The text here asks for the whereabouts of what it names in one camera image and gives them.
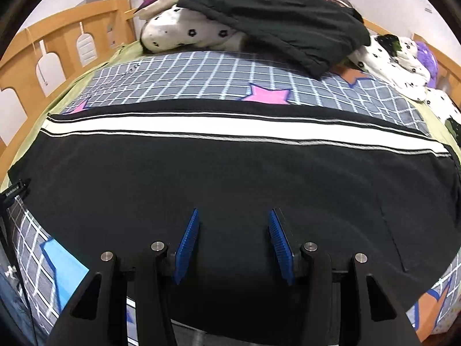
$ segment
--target white pillow with black flowers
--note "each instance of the white pillow with black flowers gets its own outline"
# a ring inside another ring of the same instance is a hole
[[[461,124],[461,114],[458,108],[453,105],[450,97],[444,91],[427,89],[426,104],[442,123],[451,117]]]
[[[399,42],[402,50],[396,51],[397,56],[394,57],[394,60],[404,69],[422,76],[427,83],[430,80],[430,73],[417,59],[418,47],[416,43],[410,38],[404,37],[399,37]]]
[[[210,20],[198,11],[174,5],[150,19],[141,30],[141,45],[158,53],[193,44],[215,50],[239,52],[245,34]]]
[[[362,71],[382,79],[399,93],[415,101],[426,99],[426,80],[396,63],[388,52],[372,37],[370,46],[362,46],[349,55]]]

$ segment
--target black jacket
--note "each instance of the black jacket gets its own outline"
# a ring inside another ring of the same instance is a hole
[[[277,48],[313,77],[370,45],[366,27],[326,0],[179,0],[177,5]]]

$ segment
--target arched cutout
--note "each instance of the arched cutout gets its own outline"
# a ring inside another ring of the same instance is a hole
[[[13,89],[0,90],[0,138],[8,145],[27,115]]]
[[[90,33],[82,33],[78,37],[77,51],[82,66],[88,65],[90,62],[98,58],[98,54],[96,52],[96,44],[93,36]]]
[[[38,60],[35,73],[45,96],[65,82],[64,70],[56,53],[45,53]]]

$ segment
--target black garment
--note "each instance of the black garment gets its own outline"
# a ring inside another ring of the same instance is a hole
[[[400,139],[438,151],[394,146]],[[285,344],[305,303],[280,275],[272,208],[335,267],[357,252],[381,263],[406,309],[461,245],[461,186],[447,149],[330,108],[180,99],[49,116],[9,175],[31,178],[26,206],[89,268],[104,251],[129,263],[168,242],[197,208],[197,256],[172,292],[171,317],[259,344]],[[137,299],[133,287],[129,296]]]
[[[370,45],[365,26],[325,0],[179,0],[177,5],[279,49],[313,77]]]
[[[396,57],[397,51],[402,50],[400,46],[400,40],[397,36],[390,33],[386,35],[380,35],[376,38],[377,42],[389,53],[389,56]]]
[[[452,117],[450,117],[445,121],[445,126],[456,140],[458,146],[461,147],[461,125],[457,123],[457,121],[455,121]]]
[[[356,20],[358,20],[360,23],[363,23],[363,17],[362,14],[360,14],[356,9],[353,7],[343,7],[343,9],[346,10],[347,14],[350,16],[353,16]]]

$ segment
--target blue gripper pad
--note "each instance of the blue gripper pad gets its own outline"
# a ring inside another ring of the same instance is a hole
[[[195,241],[197,240],[197,234],[199,232],[199,212],[194,209],[192,216],[190,217],[189,224],[187,225],[186,231],[183,235],[183,239],[179,243],[175,256],[175,271],[174,281],[177,285],[181,282],[189,267],[189,260],[194,250]]]
[[[286,279],[288,285],[294,282],[293,273],[293,252],[288,245],[285,233],[280,225],[280,221],[274,211],[269,214],[269,233],[271,234],[272,245],[275,249],[278,265],[282,272],[282,277]]]

